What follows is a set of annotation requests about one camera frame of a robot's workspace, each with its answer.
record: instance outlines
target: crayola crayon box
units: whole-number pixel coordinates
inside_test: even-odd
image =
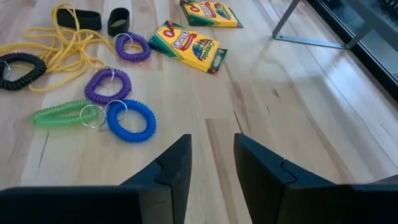
[[[210,37],[166,21],[149,40],[149,46],[169,57],[198,68],[216,73],[227,50]]]
[[[191,26],[243,28],[234,12],[226,4],[180,0],[180,6]]]

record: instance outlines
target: yellow cord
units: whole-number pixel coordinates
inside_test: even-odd
[[[57,11],[61,8],[65,8],[73,16],[73,18],[75,19],[76,30],[66,28],[61,29],[59,27],[57,20]],[[58,6],[55,6],[52,10],[52,20],[55,28],[31,27],[26,29],[24,32],[24,37],[28,39],[53,38],[52,45],[50,47],[35,42],[12,43],[0,47],[0,55],[7,54],[8,52],[11,52],[15,49],[26,47],[43,50],[43,52],[38,54],[37,56],[41,58],[47,65],[46,74],[53,72],[75,72],[79,70],[79,72],[77,72],[76,74],[45,88],[35,88],[32,84],[30,84],[29,88],[34,92],[47,92],[56,89],[59,86],[84,74],[87,71],[88,65],[96,69],[103,68],[105,66],[105,62],[102,59],[89,57],[85,52],[85,49],[89,44],[105,43],[106,46],[108,46],[108,48],[112,51],[112,53],[116,55],[113,43],[109,40],[106,40],[105,37],[103,37],[100,33],[89,29],[80,29],[80,24],[77,19],[76,11],[74,8],[72,8],[70,4],[61,3]],[[33,31],[46,31],[52,33],[31,35],[30,33]],[[71,39],[67,39],[65,37],[66,35],[72,36]],[[133,44],[132,46],[142,51],[140,45]],[[67,65],[62,65],[62,62],[68,60],[71,56],[74,56],[75,54],[80,55],[79,60],[69,63]],[[13,67],[19,67],[27,70],[32,69],[31,67],[23,65],[15,65]]]

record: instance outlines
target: metal key ring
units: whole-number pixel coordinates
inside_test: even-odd
[[[118,38],[119,36],[121,36],[121,35],[126,35],[126,36],[128,36],[128,37],[130,38],[130,40],[131,40],[130,46],[129,46],[127,49],[129,49],[130,47],[132,47],[132,44],[133,44],[132,37],[131,37],[129,34],[127,34],[127,33],[120,33],[120,34],[114,36],[114,38],[113,38],[113,45],[116,45],[116,40],[117,40],[117,38]]]
[[[0,63],[1,63],[1,62],[2,62],[2,63],[5,63],[6,66],[7,66],[7,69],[8,69],[7,75],[4,76],[4,78],[6,78],[6,77],[9,76],[10,73],[11,73],[11,67],[10,67],[10,65],[9,65],[6,61],[0,60]]]
[[[123,102],[123,101],[121,101],[121,100],[112,100],[112,101],[110,101],[109,103],[107,103],[106,105],[105,105],[105,118],[106,118],[106,112],[107,112],[107,110],[108,110],[108,106],[111,104],[111,103],[113,103],[113,102],[119,102],[119,103],[122,103],[123,105],[124,105],[124,107],[125,107],[125,109],[126,109],[126,112],[125,112],[125,114],[124,114],[124,117],[122,118],[122,119],[119,119],[118,121],[121,121],[121,120],[123,120],[124,118],[126,118],[126,116],[127,116],[127,113],[129,112],[129,110],[128,110],[128,108],[127,108],[127,105]]]
[[[83,109],[81,109],[81,111],[80,111],[80,113],[79,113],[79,117],[81,118],[81,114],[83,113],[83,111],[86,109],[86,108],[88,108],[88,107],[91,107],[91,106],[95,106],[95,107],[98,107],[101,111],[102,111],[102,113],[103,113],[103,118],[102,118],[102,121],[101,121],[101,123],[100,124],[98,124],[98,125],[96,125],[96,126],[89,126],[88,124],[86,124],[82,119],[81,119],[81,123],[84,125],[84,126],[86,126],[86,127],[89,127],[89,128],[98,128],[98,127],[100,127],[104,122],[105,122],[105,111],[104,111],[104,109],[102,108],[102,107],[100,107],[100,106],[98,106],[98,105],[86,105],[85,107],[83,107]]]
[[[111,68],[111,67],[109,67],[109,66],[105,66],[105,67],[101,68],[100,70],[105,70],[105,69],[109,69],[109,70],[112,71],[112,77],[111,77],[111,79],[109,80],[109,81],[112,81],[112,80],[114,79],[114,69]]]

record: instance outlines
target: black fabric band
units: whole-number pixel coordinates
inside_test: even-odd
[[[100,13],[76,9],[76,15],[81,29],[90,29],[94,31],[102,29]],[[59,9],[57,11],[57,20],[60,26],[76,29],[75,19],[66,9]]]
[[[42,59],[38,58],[35,55],[27,54],[27,53],[11,53],[7,55],[3,55],[0,57],[0,61],[7,62],[8,64],[12,62],[27,62],[34,65],[34,69],[30,71],[28,74],[20,77],[15,81],[5,80],[4,75],[4,63],[0,63],[0,88],[9,90],[9,91],[16,91],[24,88],[25,86],[31,84],[32,82],[36,81],[39,77],[41,77],[47,67]]]
[[[127,33],[130,27],[130,12],[126,8],[113,9],[108,20],[108,35],[114,37]]]

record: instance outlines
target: green coil keychain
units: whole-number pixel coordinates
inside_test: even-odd
[[[88,100],[71,101],[59,106],[36,111],[32,114],[30,120],[33,125],[42,128],[81,124],[98,117],[98,111],[88,106],[90,104],[91,102]],[[68,115],[74,111],[80,111],[80,114]]]

